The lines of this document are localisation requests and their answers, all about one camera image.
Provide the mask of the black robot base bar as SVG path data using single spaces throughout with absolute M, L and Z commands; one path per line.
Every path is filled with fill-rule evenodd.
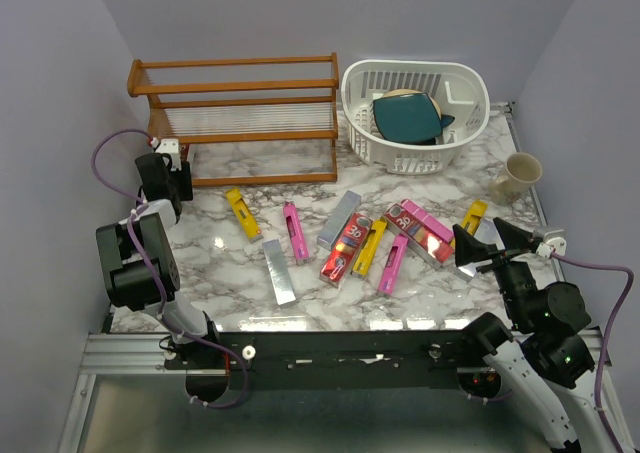
M 509 392 L 457 330 L 226 332 L 216 347 L 169 336 L 158 345 L 187 394 L 214 405 L 254 391 L 430 388 L 478 401 Z

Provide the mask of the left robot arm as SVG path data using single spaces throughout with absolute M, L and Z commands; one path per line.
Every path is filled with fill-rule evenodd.
M 201 368 L 214 366 L 222 353 L 214 322 L 180 292 L 178 266 L 167 237 L 193 199 L 189 164 L 168 153 L 138 157 L 138 198 L 129 216 L 96 230 L 107 295 L 116 307 L 142 312 L 170 334 L 170 352 Z

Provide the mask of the red 3D toothpaste box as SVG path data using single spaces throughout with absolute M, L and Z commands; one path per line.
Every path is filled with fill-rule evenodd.
M 408 248 L 434 268 L 450 259 L 454 249 L 398 203 L 384 213 L 387 228 L 408 241 Z
M 195 155 L 195 146 L 191 144 L 180 144 L 180 158 L 182 161 L 192 162 Z
M 364 214 L 354 213 L 350 217 L 320 270 L 322 281 L 336 288 L 340 286 L 363 248 L 371 226 L 372 220 Z

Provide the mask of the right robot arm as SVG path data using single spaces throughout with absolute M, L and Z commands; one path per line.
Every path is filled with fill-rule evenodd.
M 519 259 L 534 253 L 565 261 L 563 231 L 528 232 L 501 218 L 493 223 L 501 247 L 454 226 L 455 263 L 494 274 L 512 325 L 492 313 L 476 318 L 462 331 L 462 357 L 488 365 L 526 401 L 552 451 L 633 451 L 605 409 L 606 357 L 593 357 L 580 335 L 591 318 L 579 287 L 556 281 L 538 288 Z

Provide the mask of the large pink toothpaste box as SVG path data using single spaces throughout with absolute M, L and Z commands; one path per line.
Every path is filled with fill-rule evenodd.
M 445 243 L 450 244 L 454 240 L 454 233 L 449 227 L 413 201 L 404 199 L 401 201 L 401 206 Z

